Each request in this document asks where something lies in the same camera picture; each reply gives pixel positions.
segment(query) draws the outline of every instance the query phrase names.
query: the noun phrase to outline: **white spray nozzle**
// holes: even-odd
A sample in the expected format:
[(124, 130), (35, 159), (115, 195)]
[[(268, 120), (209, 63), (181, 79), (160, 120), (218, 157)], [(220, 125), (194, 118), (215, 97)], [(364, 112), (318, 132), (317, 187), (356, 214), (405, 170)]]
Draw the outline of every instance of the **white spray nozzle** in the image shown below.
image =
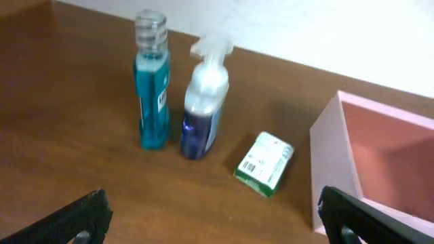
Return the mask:
[(207, 35), (191, 46), (190, 53), (204, 58), (205, 64), (223, 65), (224, 57), (231, 54), (233, 44), (222, 35)]

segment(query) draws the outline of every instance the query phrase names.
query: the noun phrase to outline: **blue liquid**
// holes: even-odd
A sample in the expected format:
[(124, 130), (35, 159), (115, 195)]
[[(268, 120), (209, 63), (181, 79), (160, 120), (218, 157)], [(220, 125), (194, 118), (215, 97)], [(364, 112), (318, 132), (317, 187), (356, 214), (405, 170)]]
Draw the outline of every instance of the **blue liquid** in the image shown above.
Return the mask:
[(140, 142), (144, 149), (161, 149), (169, 137), (166, 95), (170, 59), (168, 55), (165, 60), (161, 60), (162, 58), (162, 55), (142, 55), (140, 64), (137, 58), (134, 61), (134, 80), (141, 110)]
[(181, 153), (187, 159), (201, 159), (211, 149), (216, 137), (220, 110), (209, 117), (198, 117), (184, 111)]

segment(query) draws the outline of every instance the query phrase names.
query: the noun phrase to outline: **wooden table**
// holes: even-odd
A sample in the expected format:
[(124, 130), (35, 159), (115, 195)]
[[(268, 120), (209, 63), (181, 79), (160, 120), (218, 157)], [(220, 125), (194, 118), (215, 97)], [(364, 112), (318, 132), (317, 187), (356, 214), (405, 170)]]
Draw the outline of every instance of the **wooden table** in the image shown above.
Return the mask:
[[(132, 22), (55, 3), (0, 20), (0, 33), (0, 237), (104, 188), (106, 243), (327, 243), (311, 230), (309, 128), (336, 90), (434, 113), (428, 98), (236, 49), (216, 143), (188, 161), (195, 38), (170, 34), (172, 137), (154, 152), (139, 146)], [(296, 149), (270, 199), (232, 177), (262, 130)]]

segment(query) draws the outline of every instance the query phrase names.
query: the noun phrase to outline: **blue mouthwash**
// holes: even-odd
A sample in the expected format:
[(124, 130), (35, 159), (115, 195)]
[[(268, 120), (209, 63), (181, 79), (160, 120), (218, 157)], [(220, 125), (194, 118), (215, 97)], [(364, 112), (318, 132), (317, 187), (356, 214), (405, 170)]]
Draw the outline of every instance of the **blue mouthwash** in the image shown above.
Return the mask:
[(200, 159), (211, 149), (229, 88), (224, 57), (232, 52), (229, 40), (208, 35), (191, 47), (191, 53), (204, 57), (196, 66), (184, 101), (181, 153), (188, 159)]
[(166, 104), (170, 79), (166, 17), (152, 10), (136, 15), (134, 80), (140, 100), (140, 141), (145, 149), (160, 149), (169, 136), (169, 108)]

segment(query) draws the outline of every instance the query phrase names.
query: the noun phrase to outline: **cardboard box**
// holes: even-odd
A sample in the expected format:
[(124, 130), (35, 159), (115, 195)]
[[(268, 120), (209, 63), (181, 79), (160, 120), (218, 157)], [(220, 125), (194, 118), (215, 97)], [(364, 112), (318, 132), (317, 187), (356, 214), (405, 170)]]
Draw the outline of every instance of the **cardboard box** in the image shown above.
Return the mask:
[(339, 91), (310, 133), (316, 232), (321, 190), (335, 186), (434, 237), (433, 119)]
[(293, 154), (290, 144), (262, 131), (233, 175), (261, 196), (271, 197)]

